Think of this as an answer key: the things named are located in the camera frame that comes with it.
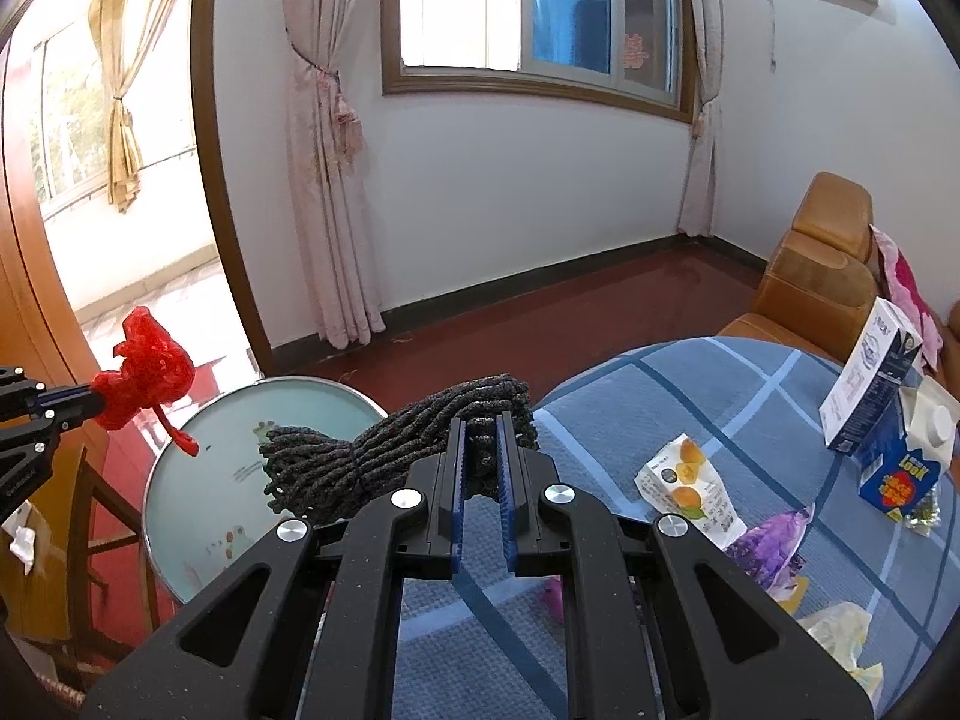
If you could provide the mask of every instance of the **pink towel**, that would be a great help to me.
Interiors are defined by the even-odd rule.
[[[913,322],[913,326],[923,338],[920,352],[926,363],[933,370],[937,370],[937,360],[944,340],[940,337],[940,332],[933,320],[933,312],[930,311],[926,301],[920,297],[917,279],[914,278],[913,271],[894,240],[876,227],[871,225],[871,228],[874,230],[874,240],[880,252],[880,267],[887,286],[886,298],[904,312],[910,322]]]

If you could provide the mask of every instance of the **yellow curtain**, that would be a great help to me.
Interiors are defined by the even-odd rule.
[[[112,97],[107,115],[107,198],[121,212],[136,199],[143,164],[124,95],[175,4],[176,0],[90,1],[90,33],[103,65],[104,86]]]

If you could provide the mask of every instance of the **white cap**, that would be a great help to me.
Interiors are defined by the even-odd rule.
[[[926,423],[926,439],[931,446],[940,447],[953,438],[956,425],[946,406],[935,406]]]

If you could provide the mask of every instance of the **black rope bundle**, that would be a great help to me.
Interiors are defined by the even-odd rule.
[[[496,415],[512,413],[517,444],[537,449],[525,382],[501,374],[450,386],[381,419],[352,442],[304,427],[280,427],[261,445],[270,508],[316,525],[353,517],[364,504],[403,487],[414,461],[443,452],[450,420],[467,423],[464,495],[496,500]]]

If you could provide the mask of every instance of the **round table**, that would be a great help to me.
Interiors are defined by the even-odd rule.
[[[947,474],[943,523],[931,538],[857,496],[858,468],[826,450],[820,427],[818,408],[838,372],[774,343],[674,341],[570,379],[534,417],[560,479],[618,514],[654,517],[634,476],[680,433],[710,456],[748,527],[816,503],[800,546],[809,588],[797,616],[841,601],[874,615],[859,664],[883,664],[882,713],[960,604],[957,496]],[[563,629],[541,600],[543,579],[507,574],[499,524],[496,503],[470,499],[460,574],[405,584],[395,720],[566,717]]]
[[[277,376],[221,395],[184,423],[195,458],[167,442],[147,479],[143,533],[151,565],[186,603],[277,522],[258,446],[277,425],[352,440],[386,416],[350,386]]]

